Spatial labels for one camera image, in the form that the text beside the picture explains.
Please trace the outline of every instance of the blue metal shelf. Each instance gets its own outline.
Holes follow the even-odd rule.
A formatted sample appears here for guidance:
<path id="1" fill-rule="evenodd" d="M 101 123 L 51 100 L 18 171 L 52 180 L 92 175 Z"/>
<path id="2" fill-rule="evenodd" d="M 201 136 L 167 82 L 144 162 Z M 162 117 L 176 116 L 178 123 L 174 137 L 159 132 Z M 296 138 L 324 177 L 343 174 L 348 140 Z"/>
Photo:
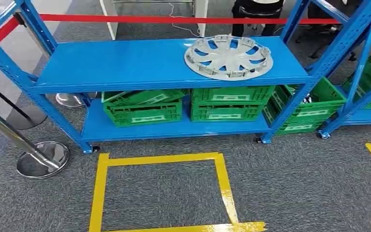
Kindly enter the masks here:
<path id="1" fill-rule="evenodd" d="M 134 140 L 150 138 L 174 138 L 242 133 L 264 133 L 270 131 L 262 114 L 253 122 L 191 122 L 189 104 L 183 106 L 183 120 L 133 127 L 116 127 L 103 112 L 100 100 L 92 101 L 82 130 L 86 142 Z"/>
<path id="2" fill-rule="evenodd" d="M 61 43 L 33 89 L 39 93 L 301 84 L 312 81 L 280 37 L 255 37 L 273 68 L 246 81 L 201 76 L 184 62 L 196 39 Z"/>
<path id="3" fill-rule="evenodd" d="M 347 119 L 342 125 L 371 125 L 371 109 L 359 110 L 349 119 Z"/>
<path id="4" fill-rule="evenodd" d="M 346 23 L 307 73 L 289 51 L 286 43 L 311 1 Z M 272 51 L 273 68 L 267 74 L 251 80 L 219 81 L 201 76 L 185 65 L 184 52 L 196 39 L 57 44 L 31 0 L 14 2 L 16 5 L 0 12 L 0 25 L 17 7 L 50 59 L 38 78 L 22 71 L 0 47 L 0 70 L 62 128 L 84 153 L 93 152 L 89 142 L 218 134 L 261 133 L 260 141 L 270 143 L 271 138 L 303 98 L 320 78 L 330 73 L 341 62 L 371 23 L 371 0 L 364 0 L 351 18 L 332 8 L 324 0 L 297 0 L 280 37 L 255 37 L 257 42 Z M 103 112 L 100 100 L 91 102 L 86 94 L 81 94 L 88 111 L 84 129 L 79 132 L 45 95 L 58 92 L 285 84 L 299 84 L 299 88 L 271 125 L 266 123 L 262 114 L 254 122 L 191 122 L 185 107 L 183 120 L 180 122 L 117 128 Z"/>
<path id="5" fill-rule="evenodd" d="M 353 74 L 352 84 L 349 91 L 345 92 L 342 88 L 338 88 L 347 96 L 347 103 L 338 111 L 337 117 L 333 120 L 327 121 L 325 127 L 319 131 L 322 138 L 330 137 L 330 133 L 340 126 L 371 125 L 371 109 L 365 109 L 365 107 L 371 102 L 371 90 L 357 102 L 353 102 L 365 63 L 368 61 L 368 53 L 371 48 L 371 27 L 365 36 L 366 41 L 363 45 L 362 53 L 358 61 L 357 70 Z"/>

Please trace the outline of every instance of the chrome stanchion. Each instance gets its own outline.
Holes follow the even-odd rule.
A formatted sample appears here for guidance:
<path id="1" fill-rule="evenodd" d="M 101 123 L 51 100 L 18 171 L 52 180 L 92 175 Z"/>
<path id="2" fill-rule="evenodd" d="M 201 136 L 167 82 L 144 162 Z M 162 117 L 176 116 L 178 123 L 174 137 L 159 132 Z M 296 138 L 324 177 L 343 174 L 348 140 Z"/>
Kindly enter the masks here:
<path id="1" fill-rule="evenodd" d="M 17 132 L 0 116 L 0 132 L 25 150 L 18 159 L 16 169 L 22 176 L 43 179 L 55 175 L 69 161 L 69 150 L 58 142 L 42 142 L 34 145 Z"/>
<path id="2" fill-rule="evenodd" d="M 1 92 L 0 98 L 15 110 L 6 120 L 16 130 L 26 130 L 36 127 L 47 118 L 47 115 L 34 105 L 19 108 Z"/>
<path id="3" fill-rule="evenodd" d="M 89 98 L 95 98 L 96 95 L 97 92 L 88 93 Z M 56 101 L 66 108 L 82 108 L 86 106 L 79 94 L 58 93 L 56 94 Z"/>

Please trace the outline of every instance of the cable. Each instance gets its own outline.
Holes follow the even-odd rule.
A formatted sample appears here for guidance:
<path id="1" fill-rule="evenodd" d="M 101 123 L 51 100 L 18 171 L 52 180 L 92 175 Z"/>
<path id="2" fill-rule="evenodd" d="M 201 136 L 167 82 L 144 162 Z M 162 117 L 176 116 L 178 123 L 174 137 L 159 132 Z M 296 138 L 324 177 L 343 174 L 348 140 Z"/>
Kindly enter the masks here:
<path id="1" fill-rule="evenodd" d="M 173 16 L 173 13 L 174 13 L 174 5 L 171 4 L 170 2 L 169 2 L 169 5 L 171 6 L 171 13 L 169 14 L 170 17 L 172 17 L 172 18 L 184 18 L 183 16 Z M 198 32 L 197 32 L 199 35 L 196 35 L 196 34 L 194 34 L 194 32 L 193 32 L 192 30 L 190 30 L 190 29 L 182 28 L 182 27 L 176 26 L 176 25 L 174 25 L 174 23 L 171 23 L 171 25 L 172 25 L 173 27 L 175 27 L 175 28 L 178 28 L 178 29 L 188 30 L 192 35 L 194 35 L 194 36 L 196 36 L 196 37 L 204 38 L 203 36 L 201 36 L 201 32 L 200 32 L 200 29 L 199 29 L 199 28 L 198 28 Z"/>

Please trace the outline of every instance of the stanchion post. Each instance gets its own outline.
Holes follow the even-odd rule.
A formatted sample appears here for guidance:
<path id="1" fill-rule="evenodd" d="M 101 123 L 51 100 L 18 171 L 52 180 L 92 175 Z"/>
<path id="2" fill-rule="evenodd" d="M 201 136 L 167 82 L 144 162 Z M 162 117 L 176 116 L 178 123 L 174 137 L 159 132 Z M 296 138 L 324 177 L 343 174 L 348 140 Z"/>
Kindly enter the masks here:
<path id="1" fill-rule="evenodd" d="M 43 179 L 59 172 L 69 161 L 69 150 L 57 142 L 35 146 L 0 116 L 0 132 L 25 150 L 17 163 L 17 171 L 29 178 Z"/>

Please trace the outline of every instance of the person's leg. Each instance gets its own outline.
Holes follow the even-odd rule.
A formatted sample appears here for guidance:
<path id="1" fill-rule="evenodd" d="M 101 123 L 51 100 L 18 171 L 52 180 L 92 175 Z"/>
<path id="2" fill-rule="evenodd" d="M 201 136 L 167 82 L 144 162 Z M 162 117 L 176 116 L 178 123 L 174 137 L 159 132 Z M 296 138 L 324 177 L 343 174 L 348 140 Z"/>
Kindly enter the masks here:
<path id="1" fill-rule="evenodd" d="M 267 16 L 264 18 L 279 18 L 280 15 L 281 15 L 281 11 L 274 15 Z M 275 28 L 276 28 L 276 24 L 266 24 L 264 29 L 262 30 L 261 36 L 273 36 Z"/>
<path id="2" fill-rule="evenodd" d="M 244 18 L 244 16 L 240 13 L 240 5 L 238 1 L 234 3 L 232 7 L 232 17 L 233 18 Z M 244 24 L 233 24 L 232 25 L 232 36 L 242 37 L 244 34 Z"/>

